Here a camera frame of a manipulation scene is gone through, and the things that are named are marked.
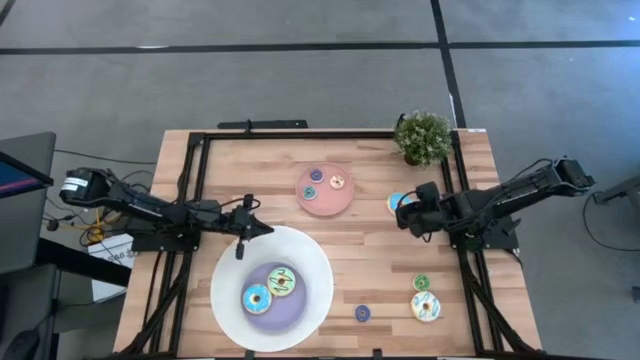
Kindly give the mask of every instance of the toy donut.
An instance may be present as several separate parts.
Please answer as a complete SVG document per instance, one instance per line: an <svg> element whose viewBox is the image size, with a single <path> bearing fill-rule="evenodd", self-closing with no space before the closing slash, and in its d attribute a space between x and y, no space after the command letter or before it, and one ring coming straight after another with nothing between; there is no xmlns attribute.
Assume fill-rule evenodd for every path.
<svg viewBox="0 0 640 360"><path fill-rule="evenodd" d="M428 291L422 291L411 299L413 316L422 322L430 322L440 315L440 301Z"/></svg>
<svg viewBox="0 0 640 360"><path fill-rule="evenodd" d="M264 285L251 285L242 295L242 305L254 315L262 314L271 306L271 293Z"/></svg>
<svg viewBox="0 0 640 360"><path fill-rule="evenodd" d="M296 276L291 269L286 267L276 268L269 273L267 286L274 296L287 296L296 287Z"/></svg>
<svg viewBox="0 0 640 360"><path fill-rule="evenodd" d="M400 199L402 199L402 197L404 196L403 193L393 193L391 195L389 195L389 198L387 198L387 209L389 209L389 211L391 212L392 215L396 215L396 209L398 208L398 202L400 201ZM409 205L411 204L413 201L411 199L409 199L408 196L406 196L404 199L402 199L402 205Z"/></svg>
<svg viewBox="0 0 640 360"><path fill-rule="evenodd" d="M324 174L318 169L311 170L311 174L309 176L311 177L311 182L314 183L321 183L322 180L324 180Z"/></svg>
<svg viewBox="0 0 640 360"><path fill-rule="evenodd" d="M344 178L340 175L333 175L329 180L329 185L335 190L340 190L344 186Z"/></svg>
<svg viewBox="0 0 640 360"><path fill-rule="evenodd" d="M356 308L355 316L359 322L367 322L371 318L371 310L367 305L359 305Z"/></svg>
<svg viewBox="0 0 640 360"><path fill-rule="evenodd" d="M413 278L413 288L416 291L427 290L429 288L429 278L424 274L416 275Z"/></svg>
<svg viewBox="0 0 640 360"><path fill-rule="evenodd" d="M316 198L316 196L318 196L318 192L313 186L305 186L302 190L302 197L305 200L313 200Z"/></svg>

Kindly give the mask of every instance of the potted plant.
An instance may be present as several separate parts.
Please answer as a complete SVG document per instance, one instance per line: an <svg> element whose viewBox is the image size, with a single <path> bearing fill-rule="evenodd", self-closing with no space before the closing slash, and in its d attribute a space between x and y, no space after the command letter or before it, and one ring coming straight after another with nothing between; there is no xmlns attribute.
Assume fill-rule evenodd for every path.
<svg viewBox="0 0 640 360"><path fill-rule="evenodd" d="M450 131L449 119L415 111L411 115L400 116L393 141L400 147L407 164L429 166L449 154Z"/></svg>

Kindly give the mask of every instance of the wooden table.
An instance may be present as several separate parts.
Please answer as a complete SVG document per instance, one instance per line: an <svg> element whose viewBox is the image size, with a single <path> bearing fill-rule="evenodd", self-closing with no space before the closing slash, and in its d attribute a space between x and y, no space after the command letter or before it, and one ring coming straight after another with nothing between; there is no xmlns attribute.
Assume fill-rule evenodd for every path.
<svg viewBox="0 0 640 360"><path fill-rule="evenodd" d="M164 136L152 192L165 200L177 196L189 131L167 131ZM460 131L471 187L488 188L498 176L485 132ZM294 348L257 356L371 356L373 348L384 355L472 355L473 344L462 281L455 251L444 232L431 243L401 231L389 213L386 199L392 192L406 192L435 181L444 191L440 166L427 169L407 166L394 155L390 140L217 140L212 143L203 198L220 202L254 193L262 201L256 216L271 225L302 230L324 249L334 273L335 292L329 315L316 332ZM194 159L200 154L196 151ZM295 199L299 174L318 161L339 162L355 181L355 199L336 218L310 216ZM453 157L453 182L459 189ZM192 169L189 196L193 194L197 160ZM234 240L231 236L205 234L194 254L182 325L179 357L244 356L220 330L211 310L209 290L217 259ZM498 308L521 337L539 347L536 325L522 270L504 251L486 251ZM155 253L140 254L129 282L115 349L125 347L140 330ZM160 262L156 294L162 274ZM417 273L431 279L430 290L440 299L440 319L423 324L414 319L409 301ZM358 323L358 304L367 304L372 319ZM486 315L480 305L484 344L491 341ZM165 319L160 349L166 349L173 317Z"/></svg>

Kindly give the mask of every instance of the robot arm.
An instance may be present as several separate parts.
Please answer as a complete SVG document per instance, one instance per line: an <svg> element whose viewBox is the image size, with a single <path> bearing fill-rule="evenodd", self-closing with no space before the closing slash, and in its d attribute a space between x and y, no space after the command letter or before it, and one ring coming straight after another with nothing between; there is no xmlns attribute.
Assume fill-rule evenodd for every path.
<svg viewBox="0 0 640 360"><path fill-rule="evenodd" d="M462 191L441 198L435 183L420 185L416 188L419 201L396 210L398 227L409 228L416 237L439 230L477 237L494 220L550 196L585 194L595 183L576 160L562 158L548 162L533 173L516 176L487 190Z"/></svg>
<svg viewBox="0 0 640 360"><path fill-rule="evenodd" d="M132 188L111 171L79 168L67 171L60 191L66 204L95 208L105 206L132 217L144 219L157 227L196 229L240 237L236 257L242 259L243 241L273 232L251 214L255 201L245 195L242 205L229 213L215 200L174 204Z"/></svg>

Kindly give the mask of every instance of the white bowl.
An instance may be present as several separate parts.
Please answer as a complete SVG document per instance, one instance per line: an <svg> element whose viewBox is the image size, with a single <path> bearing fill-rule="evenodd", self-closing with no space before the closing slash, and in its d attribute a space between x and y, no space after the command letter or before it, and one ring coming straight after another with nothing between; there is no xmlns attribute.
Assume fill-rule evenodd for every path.
<svg viewBox="0 0 640 360"><path fill-rule="evenodd" d="M274 352L293 347L313 334L329 313L333 272L327 255L309 235L286 226L245 243L244 258L235 257L237 240L218 261L211 280L211 308L218 325L245 349ZM266 263L284 263L298 271L307 286L307 305L299 321L283 333L267 333L246 318L240 297L245 279Z"/></svg>

